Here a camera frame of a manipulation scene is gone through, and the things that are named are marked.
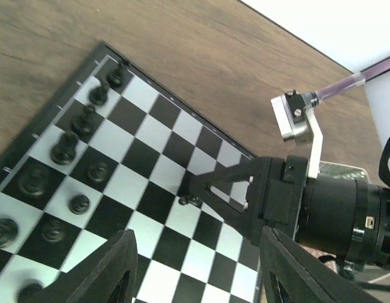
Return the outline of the black pawn rank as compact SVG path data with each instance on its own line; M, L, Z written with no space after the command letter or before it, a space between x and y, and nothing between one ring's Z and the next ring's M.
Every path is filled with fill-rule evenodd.
M82 215L87 212L90 207L90 199L84 194L74 196L68 204L71 213Z
M92 183L103 182L109 173L109 166L105 162L92 163L87 170L87 178Z

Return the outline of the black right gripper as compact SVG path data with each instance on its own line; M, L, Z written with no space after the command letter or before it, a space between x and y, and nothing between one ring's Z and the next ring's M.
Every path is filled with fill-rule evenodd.
M241 236L259 246L263 227L271 227L295 238L302 195L307 179L308 160L289 156L286 159L259 157L224 167L214 172L194 175L188 185L189 200L206 203ZM242 212L212 191L217 184L246 182Z

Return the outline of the black chess piece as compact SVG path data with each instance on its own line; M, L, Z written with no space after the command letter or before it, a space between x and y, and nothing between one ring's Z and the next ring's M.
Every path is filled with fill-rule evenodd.
M79 137L73 131L64 132L50 151L50 159L58 165L67 165L76 157Z
M90 134L93 126L93 116L95 107L92 104L85 105L80 115L76 116L72 122L71 127L78 135Z

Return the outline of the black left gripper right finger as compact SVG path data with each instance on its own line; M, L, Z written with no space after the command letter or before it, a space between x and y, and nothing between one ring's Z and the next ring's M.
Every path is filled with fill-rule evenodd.
M268 302L379 302L323 265L281 231L264 227L260 260Z

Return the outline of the black chess piece board corner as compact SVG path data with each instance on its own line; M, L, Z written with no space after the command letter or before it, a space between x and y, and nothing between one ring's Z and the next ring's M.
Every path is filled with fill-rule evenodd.
M124 68L123 61L119 61L117 66L107 74L107 82L111 88L119 88L124 84Z

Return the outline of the black chess piece edge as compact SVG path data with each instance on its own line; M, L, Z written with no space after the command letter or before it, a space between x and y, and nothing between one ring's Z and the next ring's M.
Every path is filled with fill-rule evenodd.
M102 80L100 85L93 88L88 95L88 100L97 106L102 106L108 100L108 91L110 85L106 80Z

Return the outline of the black chess piece pawn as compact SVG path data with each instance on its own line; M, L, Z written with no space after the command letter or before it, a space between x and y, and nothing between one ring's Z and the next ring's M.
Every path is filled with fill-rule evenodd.
M196 197L196 196L182 196L178 200L179 204L184 206L184 205L193 205L195 207L200 208L202 205L202 201Z

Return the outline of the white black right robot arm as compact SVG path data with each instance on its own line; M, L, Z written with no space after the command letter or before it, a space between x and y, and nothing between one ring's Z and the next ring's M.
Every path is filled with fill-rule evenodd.
M189 195L253 246L264 227L355 264L390 270L390 137L379 162L382 186L362 179L307 176L307 159L259 157L195 175Z

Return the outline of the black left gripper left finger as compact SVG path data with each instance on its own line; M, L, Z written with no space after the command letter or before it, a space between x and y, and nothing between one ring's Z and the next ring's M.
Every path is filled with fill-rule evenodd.
M49 286L23 287L23 302L131 302L137 268L134 231L120 230Z

